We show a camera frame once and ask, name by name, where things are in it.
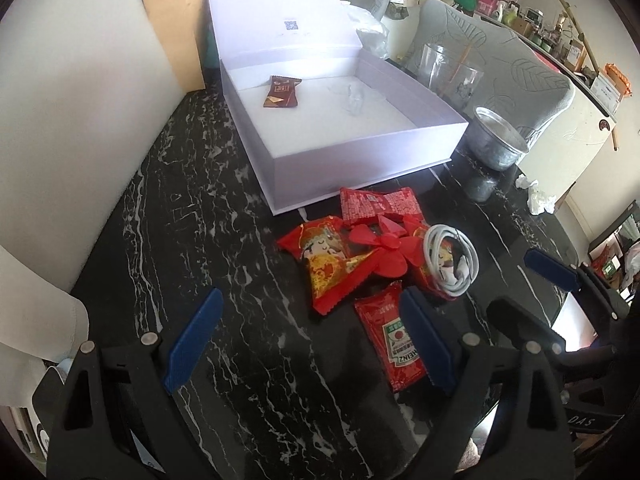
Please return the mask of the red cartoon snack bag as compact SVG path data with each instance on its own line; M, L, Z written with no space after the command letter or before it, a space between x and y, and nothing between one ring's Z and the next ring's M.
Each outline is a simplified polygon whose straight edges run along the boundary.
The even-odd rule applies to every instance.
M329 314L357 289L378 266L382 249L355 254L343 229L343 220L327 216L296 226L277 240L281 250L303 263L309 273L311 307Z
M441 300L452 301L450 288L457 284L454 270L454 242L456 230L444 224L429 226L422 220L406 217L404 227L410 236L419 239L419 248L414 252L421 263L410 264L410 278L422 292Z

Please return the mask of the red ketchup sachet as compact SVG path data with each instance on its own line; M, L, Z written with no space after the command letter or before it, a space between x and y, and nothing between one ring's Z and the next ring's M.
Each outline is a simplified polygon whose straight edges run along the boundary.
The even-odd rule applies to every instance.
M401 282L393 282L382 292L354 304L393 392L426 376L426 368L400 318L401 293Z

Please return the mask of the red plastic propeller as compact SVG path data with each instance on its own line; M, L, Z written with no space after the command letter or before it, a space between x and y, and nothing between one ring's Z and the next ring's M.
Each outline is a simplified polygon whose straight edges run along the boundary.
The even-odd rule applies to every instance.
M378 253L380 258L374 274L382 278L402 278L410 269L419 269L425 263L423 238L419 236L423 229L425 224L413 216L396 221L379 214L375 226L356 224L348 238Z

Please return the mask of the red text snack packet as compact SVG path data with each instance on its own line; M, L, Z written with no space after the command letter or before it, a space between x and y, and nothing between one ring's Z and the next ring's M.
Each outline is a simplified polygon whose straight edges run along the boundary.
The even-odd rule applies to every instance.
M340 189L342 219L346 226L373 224L383 216L394 221L405 217L423 220L424 215L411 188L379 193L354 188Z

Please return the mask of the clear acrylic stand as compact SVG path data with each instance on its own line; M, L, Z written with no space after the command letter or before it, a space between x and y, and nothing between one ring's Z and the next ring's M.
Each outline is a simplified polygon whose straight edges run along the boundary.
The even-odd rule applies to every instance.
M352 116L364 113L374 93L369 86L359 81L337 81L330 84L329 90L340 101L341 107Z

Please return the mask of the brown chocolate packet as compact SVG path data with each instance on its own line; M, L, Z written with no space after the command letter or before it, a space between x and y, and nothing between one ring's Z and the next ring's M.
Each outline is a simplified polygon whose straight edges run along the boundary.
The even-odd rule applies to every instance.
M298 78L273 75L270 79L270 88L264 101L264 107L296 107L296 88L301 82Z

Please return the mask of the crumpled white tissue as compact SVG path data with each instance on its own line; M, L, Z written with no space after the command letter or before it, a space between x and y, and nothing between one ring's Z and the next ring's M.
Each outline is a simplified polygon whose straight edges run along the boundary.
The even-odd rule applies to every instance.
M527 207L532 216L554 213L556 198L542 192L537 180L529 181L521 174L515 180L515 187L527 192Z

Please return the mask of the white paper roll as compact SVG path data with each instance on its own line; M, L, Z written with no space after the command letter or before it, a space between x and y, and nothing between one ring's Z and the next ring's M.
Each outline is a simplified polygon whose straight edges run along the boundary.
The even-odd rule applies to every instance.
M1 343L52 362L74 356L89 335L84 304L4 248L0 271Z

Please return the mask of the metal bowl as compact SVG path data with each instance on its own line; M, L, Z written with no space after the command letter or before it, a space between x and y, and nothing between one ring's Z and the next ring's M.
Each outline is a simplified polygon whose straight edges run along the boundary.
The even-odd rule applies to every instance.
M521 133L487 107L474 108L464 137L475 158L498 172L509 169L529 153Z

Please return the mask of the grey leaf chair near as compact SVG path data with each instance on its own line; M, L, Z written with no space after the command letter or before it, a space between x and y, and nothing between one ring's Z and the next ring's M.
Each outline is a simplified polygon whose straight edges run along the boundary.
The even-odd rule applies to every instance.
M440 0L426 0L416 34L404 59L416 76L425 46L434 46L454 65L483 73L465 114L487 107L534 146L551 123L567 110L576 89L570 78L542 62L509 27L470 18Z

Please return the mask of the clear glass measuring jug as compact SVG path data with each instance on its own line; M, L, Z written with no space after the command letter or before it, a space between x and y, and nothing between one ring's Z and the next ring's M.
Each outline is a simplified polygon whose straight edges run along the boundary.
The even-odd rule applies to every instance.
M437 44L424 44L418 72L418 81L437 94L450 106L461 112L484 76L480 68L466 62L468 54L453 54Z

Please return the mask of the lilac gift box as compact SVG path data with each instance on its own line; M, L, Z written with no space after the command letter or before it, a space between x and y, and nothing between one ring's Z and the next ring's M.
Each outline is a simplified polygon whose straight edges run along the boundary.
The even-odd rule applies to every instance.
M224 97L274 214L450 159L466 120L364 50L341 0L208 1ZM264 107L273 75L302 81L296 107ZM337 81L374 91L362 115L341 107Z

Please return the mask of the white plastic bag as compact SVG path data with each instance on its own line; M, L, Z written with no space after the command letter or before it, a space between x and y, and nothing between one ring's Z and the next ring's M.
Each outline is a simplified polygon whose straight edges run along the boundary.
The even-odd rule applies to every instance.
M377 58L386 60L390 55L387 41L388 29L370 11L359 6L349 6L347 12L363 49Z

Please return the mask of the brown paper envelope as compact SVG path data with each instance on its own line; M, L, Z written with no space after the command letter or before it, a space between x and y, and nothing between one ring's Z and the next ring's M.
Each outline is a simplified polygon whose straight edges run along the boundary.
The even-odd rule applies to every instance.
M205 0L142 0L154 32L184 92L202 90Z

